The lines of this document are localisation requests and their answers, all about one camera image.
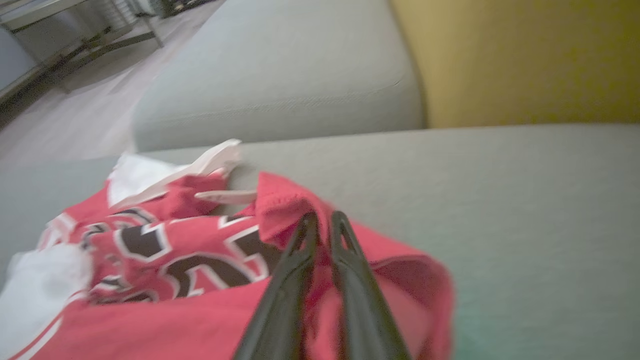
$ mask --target white tag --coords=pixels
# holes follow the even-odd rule
[[[221,172],[227,177],[240,162],[240,140],[212,147],[190,165],[174,165],[137,154],[123,154],[109,175],[110,208],[123,208],[166,194],[166,185],[186,175]]]
[[[257,196],[258,193],[251,190],[222,190],[196,194],[196,198],[198,199],[229,205],[249,204],[253,202]]]

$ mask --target red jersey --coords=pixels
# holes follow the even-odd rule
[[[298,220],[315,211],[326,245],[332,208],[307,189],[262,173],[245,210],[207,216],[216,204],[195,194],[224,187],[215,174],[187,176],[172,182],[162,197],[130,208],[109,209],[103,190],[67,209],[55,220],[63,225],[43,235],[42,250],[22,260],[36,263],[47,252],[66,251],[70,259],[83,257],[91,269],[57,262],[77,281],[65,288],[66,301],[46,327],[30,341],[14,341],[11,358],[231,359]],[[412,356],[447,359],[453,307],[447,270],[403,243],[357,223],[353,227]],[[305,304],[305,353],[334,360],[341,297],[326,247],[318,256]],[[18,261],[13,273],[23,274],[22,268]],[[47,280],[55,273],[49,270]],[[12,287],[12,279],[9,290],[23,288]],[[44,281],[30,284],[47,293]]]

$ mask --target red fabric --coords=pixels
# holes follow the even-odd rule
[[[280,176],[261,174],[257,200],[232,218],[202,216],[211,206],[195,201],[189,188],[179,186],[141,205],[157,222],[112,226],[85,241],[96,271],[91,300],[63,310],[60,327],[33,359],[230,359],[268,285],[278,249],[302,215],[315,211],[321,239],[325,245],[328,240],[332,208]],[[103,200],[104,191],[68,213],[76,219],[88,214],[91,220],[78,224],[94,223],[106,216],[104,206],[90,208]],[[447,270],[403,243],[352,225],[413,357],[447,359],[453,304]],[[70,235],[71,242],[81,238]],[[138,248],[155,249],[163,241],[157,254]],[[326,247],[319,250],[305,304],[306,354],[333,360],[339,358],[342,304]]]

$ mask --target gray couch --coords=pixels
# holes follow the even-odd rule
[[[429,252],[456,284],[456,359],[640,358],[640,126],[422,130],[242,146],[261,170]],[[187,163],[204,148],[154,152]],[[115,158],[0,176],[0,268]]]
[[[134,114],[139,151],[423,126],[386,0],[227,1]]]

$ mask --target table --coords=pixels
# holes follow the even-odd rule
[[[77,5],[88,1],[88,0],[22,0],[17,3],[14,3],[5,8],[5,13],[0,15],[0,24],[4,26],[11,34],[14,35],[16,41],[29,53],[29,55],[34,58],[38,62],[38,64],[53,78],[54,82],[56,82],[62,89],[68,93],[68,90],[65,88],[62,83],[62,78],[57,76],[52,69],[49,69],[45,64],[44,60],[40,59],[32,50],[29,49],[26,44],[20,40],[19,37],[16,37],[15,34],[19,31],[41,21],[57,13],[63,12],[65,10],[71,11],[77,18],[80,26],[84,30],[88,30],[86,33],[97,33],[97,39],[93,38],[87,39],[85,37],[82,38],[83,45],[78,50],[80,53],[82,50],[88,50],[89,55],[78,60],[77,67],[83,66],[88,62],[102,56],[110,51],[119,49],[124,46],[132,45],[141,41],[149,40],[154,38],[159,47],[163,46],[162,41],[156,34],[153,26],[149,22],[146,17],[142,17],[142,20],[145,22],[148,32],[136,35],[134,37],[129,37],[121,41],[112,42],[108,37],[105,37],[101,29],[93,29],[91,27],[91,22],[86,18],[86,16],[79,11]],[[111,5],[114,7],[119,17],[128,25],[131,26],[127,22],[124,14],[120,11],[118,6],[116,6],[114,0],[109,0]]]

